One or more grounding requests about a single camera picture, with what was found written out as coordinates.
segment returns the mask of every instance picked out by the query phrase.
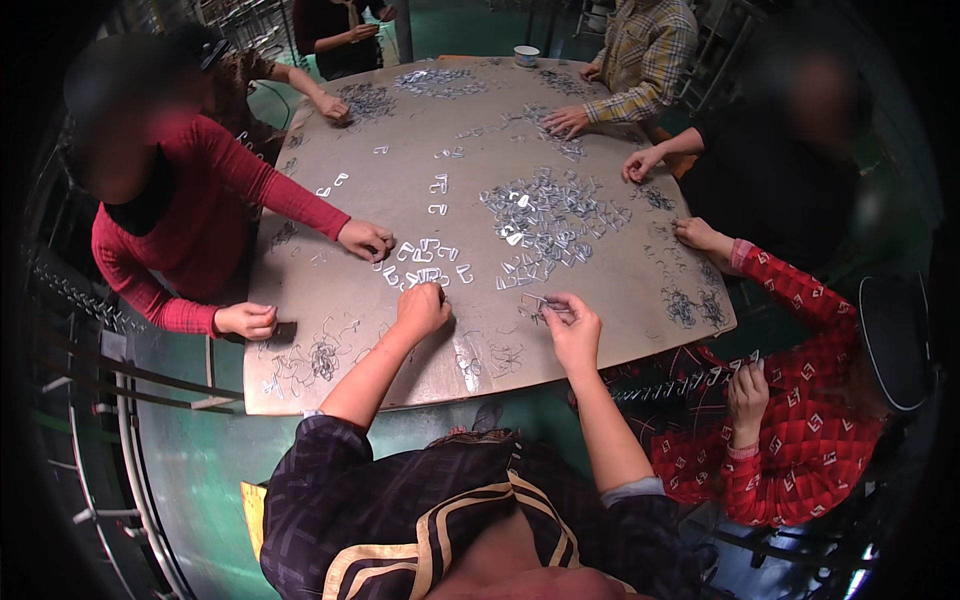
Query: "table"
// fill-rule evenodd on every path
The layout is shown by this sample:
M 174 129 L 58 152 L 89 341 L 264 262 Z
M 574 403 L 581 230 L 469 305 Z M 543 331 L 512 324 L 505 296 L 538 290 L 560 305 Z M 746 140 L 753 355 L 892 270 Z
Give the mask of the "table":
M 573 162 L 555 150 L 554 142 L 540 139 L 531 122 L 512 118 L 525 110 L 545 109 L 537 104 L 557 108 L 609 95 L 600 84 L 580 82 L 576 73 L 581 66 L 540 60 L 538 69 L 526 70 L 509 59 L 458 58 L 352 76 L 324 87 L 349 96 L 357 92 L 356 86 L 370 84 L 360 90 L 364 104 L 353 106 L 389 114 L 365 120 L 356 109 L 359 116 L 346 129 L 332 127 L 301 104 L 277 168 L 355 218 L 390 228 L 397 250 L 372 268 L 318 232 L 285 225 L 285 217 L 265 212 L 250 301 L 278 306 L 279 319 L 296 322 L 297 334 L 286 345 L 247 343 L 248 413 L 294 415 L 319 407 L 395 321 L 400 291 L 388 279 L 397 276 L 397 285 L 408 285 L 406 274 L 415 277 L 420 269 L 439 268 L 442 282 L 449 278 L 444 291 L 456 320 L 411 354 L 384 400 L 384 410 L 563 378 L 546 325 L 530 316 L 538 301 L 524 293 L 542 296 L 567 290 L 583 297 L 604 321 L 598 356 L 601 368 L 735 327 L 719 272 L 673 238 L 670 222 L 688 216 L 677 183 L 662 167 L 652 172 L 654 188 L 638 188 L 620 179 L 626 157 L 649 143 L 639 128 L 591 129 L 582 136 L 586 155 L 576 156 L 579 162 Z M 431 84 L 427 87 L 440 91 L 419 96 L 410 86 L 394 86 L 396 76 L 423 69 L 469 69 L 472 79 Z M 486 91 L 444 97 L 450 94 L 443 91 L 447 88 L 484 87 Z M 465 132 L 469 136 L 455 137 Z M 576 146 L 567 149 L 579 152 Z M 444 151 L 463 156 L 446 156 Z M 619 231 L 607 228 L 594 239 L 591 232 L 603 226 L 595 218 L 588 220 L 589 228 L 581 228 L 586 235 L 568 243 L 567 250 L 573 244 L 589 243 L 592 255 L 586 263 L 561 253 L 573 266 L 555 261 L 544 277 L 544 260 L 534 268 L 537 278 L 524 278 L 530 279 L 529 284 L 498 289 L 514 284 L 517 280 L 512 276 L 529 274 L 529 269 L 522 269 L 523 263 L 537 255 L 536 249 L 522 247 L 529 243 L 527 239 L 520 239 L 516 246 L 501 239 L 494 231 L 496 209 L 485 205 L 482 193 L 517 179 L 530 184 L 544 174 L 539 169 L 543 165 L 552 167 L 550 177 L 558 188 L 569 188 L 567 169 L 576 172 L 575 187 L 592 189 L 592 198 L 607 211 L 606 220 Z M 446 175 L 445 193 L 444 178 L 437 179 L 440 175 Z M 549 188 L 545 180 L 538 181 Z M 509 204 L 521 200 L 517 193 Z M 530 202 L 538 202 L 538 197 Z M 510 209 L 518 210 L 512 205 Z M 554 218 L 554 212 L 539 212 L 545 213 L 544 219 Z M 534 213 L 535 220 L 539 212 Z M 625 223 L 627 216 L 631 216 L 629 223 Z M 567 231 L 581 225 L 572 215 L 566 217 L 570 218 Z M 296 233 L 291 235 L 290 226 Z M 516 241 L 516 231 L 499 233 Z M 421 250 L 418 256 L 398 252 L 404 242 L 427 251 Z M 452 250 L 448 249 L 452 248 L 459 252 L 450 261 Z M 580 249 L 585 257 L 587 250 Z M 416 263 L 414 258 L 432 260 Z M 461 277 L 457 267 L 467 264 L 469 270 Z M 515 265 L 521 267 L 519 272 Z

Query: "white sleeve cuff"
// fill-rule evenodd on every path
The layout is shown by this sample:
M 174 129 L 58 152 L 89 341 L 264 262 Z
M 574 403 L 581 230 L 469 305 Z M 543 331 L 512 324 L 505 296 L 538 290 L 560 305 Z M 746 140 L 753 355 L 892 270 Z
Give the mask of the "white sleeve cuff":
M 747 240 L 741 240 L 740 238 L 733 240 L 733 254 L 730 257 L 730 266 L 737 273 L 743 271 L 743 261 L 747 259 L 747 254 L 750 253 L 753 247 L 754 244 Z
M 749 461 L 750 459 L 757 456 L 760 453 L 760 442 L 756 441 L 748 445 L 745 448 L 734 448 L 731 444 L 727 444 L 727 456 L 731 457 L 737 462 Z
M 659 477 L 644 477 L 638 481 L 625 483 L 618 488 L 600 494 L 600 502 L 604 508 L 610 508 L 624 498 L 638 495 L 666 495 L 663 491 L 663 481 Z

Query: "wire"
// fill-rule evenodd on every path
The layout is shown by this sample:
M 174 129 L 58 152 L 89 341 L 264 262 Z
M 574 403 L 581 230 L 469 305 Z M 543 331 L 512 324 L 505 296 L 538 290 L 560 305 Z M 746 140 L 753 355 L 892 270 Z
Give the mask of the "wire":
M 290 105 L 287 104 L 287 101 L 284 100 L 283 95 L 280 94 L 280 92 L 276 91 L 276 88 L 274 88 L 272 85 L 266 85 L 266 84 L 264 84 L 263 82 L 257 82 L 257 85 L 263 85 L 264 87 L 266 87 L 266 88 L 269 89 L 270 91 L 274 92 L 274 94 L 276 94 L 277 98 L 280 99 L 280 102 L 282 102 L 283 105 L 287 108 L 287 118 L 283 120 L 283 127 L 282 127 L 282 129 L 284 129 L 284 130 L 287 129 L 287 125 L 290 124 Z
M 384 29 L 383 36 L 390 40 L 390 43 L 394 46 L 394 56 L 397 60 L 400 60 L 400 49 L 396 47 L 396 40 L 394 35 L 391 33 L 392 29 Z

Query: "red sweater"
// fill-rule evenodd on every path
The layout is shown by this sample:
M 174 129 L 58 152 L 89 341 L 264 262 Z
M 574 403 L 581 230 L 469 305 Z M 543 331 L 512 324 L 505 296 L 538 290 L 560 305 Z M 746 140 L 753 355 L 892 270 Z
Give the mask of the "red sweater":
M 822 515 L 850 494 L 870 461 L 883 422 L 861 416 L 847 408 L 844 398 L 821 391 L 839 387 L 861 351 L 850 303 L 749 242 L 737 240 L 732 264 L 815 335 L 764 361 L 770 402 L 758 445 L 733 450 L 726 417 L 708 431 L 654 438 L 651 463 L 666 494 L 678 502 L 716 499 L 733 520 L 745 525 L 796 525 Z M 707 359 L 728 366 L 704 350 Z M 716 380 L 726 388 L 729 377 Z
M 92 233 L 93 257 L 109 286 L 157 327 L 215 335 L 217 306 L 176 298 L 150 271 L 159 271 L 187 298 L 209 298 L 220 290 L 240 260 L 248 225 L 240 199 L 226 187 L 332 240 L 349 220 L 204 116 L 160 147 L 177 185 L 166 215 L 136 237 L 101 204 Z

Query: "cup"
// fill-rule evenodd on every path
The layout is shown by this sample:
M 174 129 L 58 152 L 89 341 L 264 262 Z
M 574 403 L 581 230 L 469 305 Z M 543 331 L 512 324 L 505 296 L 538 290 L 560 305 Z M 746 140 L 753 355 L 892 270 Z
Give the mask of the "cup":
M 525 69 L 532 69 L 537 66 L 537 57 L 539 55 L 540 50 L 533 46 L 514 47 L 514 62 L 517 66 L 522 66 Z

